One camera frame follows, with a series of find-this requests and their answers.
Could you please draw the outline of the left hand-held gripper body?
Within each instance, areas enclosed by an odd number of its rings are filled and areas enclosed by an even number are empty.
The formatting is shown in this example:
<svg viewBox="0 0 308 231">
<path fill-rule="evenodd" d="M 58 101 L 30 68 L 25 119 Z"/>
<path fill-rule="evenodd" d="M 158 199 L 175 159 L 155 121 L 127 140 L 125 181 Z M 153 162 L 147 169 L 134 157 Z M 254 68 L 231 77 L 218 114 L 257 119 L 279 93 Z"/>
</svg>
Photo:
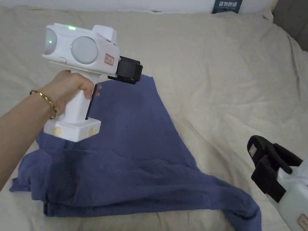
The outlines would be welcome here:
<svg viewBox="0 0 308 231">
<path fill-rule="evenodd" d="M 93 84 L 101 75 L 108 79 L 136 84 L 143 66 L 140 61 L 120 56 L 117 32 L 95 25 L 91 30 L 54 23 L 46 27 L 42 54 L 49 62 L 63 65 Z M 92 100 L 78 91 L 68 102 L 62 115 L 47 122 L 44 132 L 72 142 L 79 142 L 100 131 L 100 120 L 89 117 Z"/>
</svg>

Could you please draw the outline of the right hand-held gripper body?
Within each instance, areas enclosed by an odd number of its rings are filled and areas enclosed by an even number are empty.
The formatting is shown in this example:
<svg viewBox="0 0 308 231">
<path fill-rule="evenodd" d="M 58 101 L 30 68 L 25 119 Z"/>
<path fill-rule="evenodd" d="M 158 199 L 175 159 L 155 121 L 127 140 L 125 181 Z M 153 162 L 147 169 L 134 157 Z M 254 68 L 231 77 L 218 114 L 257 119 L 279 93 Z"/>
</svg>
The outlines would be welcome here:
<svg viewBox="0 0 308 231">
<path fill-rule="evenodd" d="M 308 230 L 307 176 L 300 173 L 304 166 L 292 167 L 287 174 L 281 168 L 278 174 L 270 174 L 270 156 L 253 160 L 255 170 L 251 176 L 257 187 L 268 197 L 279 215 L 292 231 Z"/>
</svg>

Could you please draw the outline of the person's left hand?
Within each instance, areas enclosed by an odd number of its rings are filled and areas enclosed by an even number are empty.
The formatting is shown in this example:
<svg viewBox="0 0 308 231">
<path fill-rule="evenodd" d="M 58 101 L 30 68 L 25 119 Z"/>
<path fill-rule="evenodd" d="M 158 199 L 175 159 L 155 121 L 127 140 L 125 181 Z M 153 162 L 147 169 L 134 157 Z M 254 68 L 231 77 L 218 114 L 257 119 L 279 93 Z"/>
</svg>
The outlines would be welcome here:
<svg viewBox="0 0 308 231">
<path fill-rule="evenodd" d="M 42 88 L 47 98 L 54 104 L 57 115 L 65 110 L 66 104 L 79 92 L 86 99 L 91 99 L 95 85 L 86 77 L 63 70 L 55 78 Z"/>
</svg>

